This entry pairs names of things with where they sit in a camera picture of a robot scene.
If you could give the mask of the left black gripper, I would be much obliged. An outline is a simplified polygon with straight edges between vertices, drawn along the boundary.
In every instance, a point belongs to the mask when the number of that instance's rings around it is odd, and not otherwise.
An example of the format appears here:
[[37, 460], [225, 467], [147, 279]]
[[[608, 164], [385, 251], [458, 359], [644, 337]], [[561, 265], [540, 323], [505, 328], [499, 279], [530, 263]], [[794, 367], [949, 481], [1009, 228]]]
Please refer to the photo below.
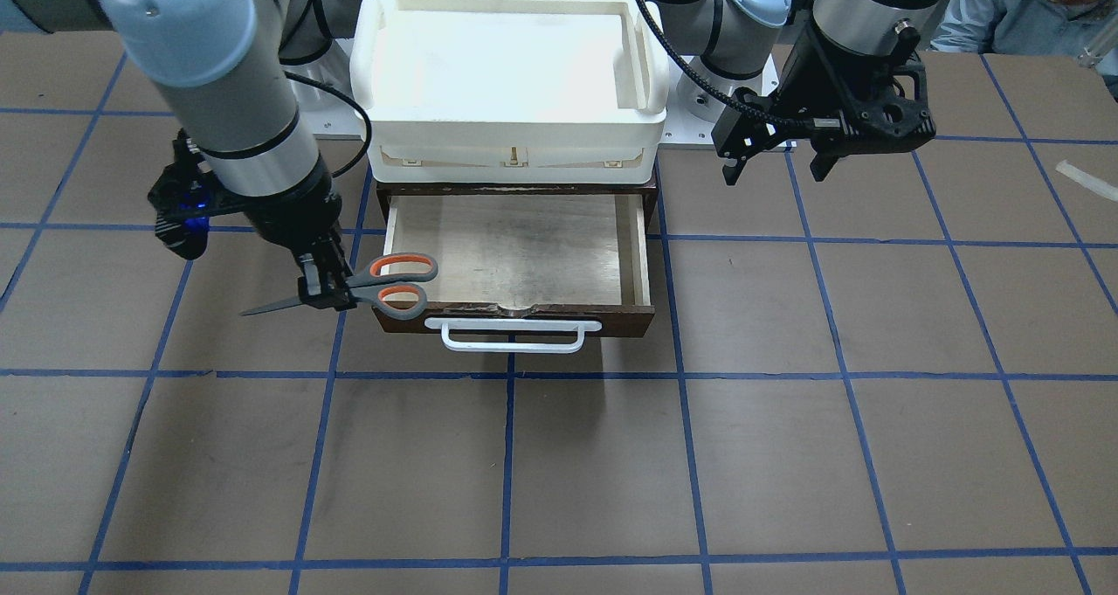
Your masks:
[[817, 25], [799, 35], [769, 96], [743, 102], [775, 122], [727, 107], [712, 129], [726, 185], [738, 185], [749, 158], [787, 140], [808, 140], [811, 176], [822, 183], [846, 155], [907, 153], [937, 135], [927, 76], [911, 23], [887, 27], [882, 55], [850, 51]]

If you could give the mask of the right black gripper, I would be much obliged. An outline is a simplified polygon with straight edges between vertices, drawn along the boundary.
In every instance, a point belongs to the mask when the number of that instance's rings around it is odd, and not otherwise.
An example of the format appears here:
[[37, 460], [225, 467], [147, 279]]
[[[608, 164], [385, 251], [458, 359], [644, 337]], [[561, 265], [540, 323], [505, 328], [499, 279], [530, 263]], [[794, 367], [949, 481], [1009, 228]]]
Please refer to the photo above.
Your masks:
[[297, 296], [260, 306], [262, 312], [312, 306], [348, 311], [358, 301], [347, 280], [352, 275], [341, 242], [342, 198], [324, 161], [288, 192], [247, 197], [225, 188], [212, 170], [201, 170], [203, 155], [184, 132], [172, 142], [173, 162], [165, 166], [148, 193], [155, 209], [155, 235], [183, 259], [206, 252], [210, 220], [244, 214], [264, 240], [286, 248], [302, 270]]

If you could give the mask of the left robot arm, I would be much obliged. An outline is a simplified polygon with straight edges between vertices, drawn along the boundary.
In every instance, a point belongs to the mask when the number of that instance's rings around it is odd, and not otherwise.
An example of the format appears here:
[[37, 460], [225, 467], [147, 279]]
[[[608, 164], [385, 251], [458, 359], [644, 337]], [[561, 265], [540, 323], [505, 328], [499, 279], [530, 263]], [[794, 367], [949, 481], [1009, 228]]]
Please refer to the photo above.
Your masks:
[[727, 185], [751, 157], [790, 140], [811, 142], [819, 182], [844, 157], [907, 153], [934, 140], [917, 49], [940, 1], [811, 0], [779, 84], [762, 96], [749, 82], [793, 17], [793, 0], [635, 0], [682, 70], [681, 100], [704, 94], [722, 105], [697, 115], [714, 122]]

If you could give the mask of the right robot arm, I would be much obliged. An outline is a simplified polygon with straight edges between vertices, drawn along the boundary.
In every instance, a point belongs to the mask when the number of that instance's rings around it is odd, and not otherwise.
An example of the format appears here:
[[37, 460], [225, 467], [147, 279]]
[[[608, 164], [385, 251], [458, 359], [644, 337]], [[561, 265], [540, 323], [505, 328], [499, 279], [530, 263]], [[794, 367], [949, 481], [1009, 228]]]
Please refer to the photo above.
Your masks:
[[295, 84], [356, 106], [337, 38], [356, 34], [363, 0], [3, 0], [17, 32], [116, 32], [181, 130], [152, 186], [155, 234], [183, 259], [206, 251], [210, 218], [243, 214], [286, 248], [302, 275], [275, 309], [381, 305], [389, 281], [353, 272], [342, 198]]

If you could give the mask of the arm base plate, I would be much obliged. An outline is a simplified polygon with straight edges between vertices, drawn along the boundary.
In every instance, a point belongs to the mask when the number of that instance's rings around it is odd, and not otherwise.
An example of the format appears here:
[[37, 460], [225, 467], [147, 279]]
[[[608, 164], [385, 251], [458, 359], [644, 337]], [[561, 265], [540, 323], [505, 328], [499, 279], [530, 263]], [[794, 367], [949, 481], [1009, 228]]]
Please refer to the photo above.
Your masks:
[[[771, 55], [765, 62], [762, 72], [746, 81], [718, 76], [718, 74], [707, 69], [697, 55], [688, 55], [684, 60], [707, 82], [716, 86], [716, 89], [721, 91], [727, 96], [739, 86], [745, 86], [759, 96], [768, 96], [779, 85], [778, 73]], [[723, 108], [724, 105], [721, 102], [697, 86], [693, 81], [684, 76], [675, 63], [672, 63], [667, 69], [666, 125], [664, 125], [660, 144], [676, 149], [710, 149], [714, 145], [712, 129], [714, 129], [714, 123], [721, 116]]]
[[345, 101], [321, 89], [300, 97], [300, 113], [320, 140], [363, 140], [366, 124]]

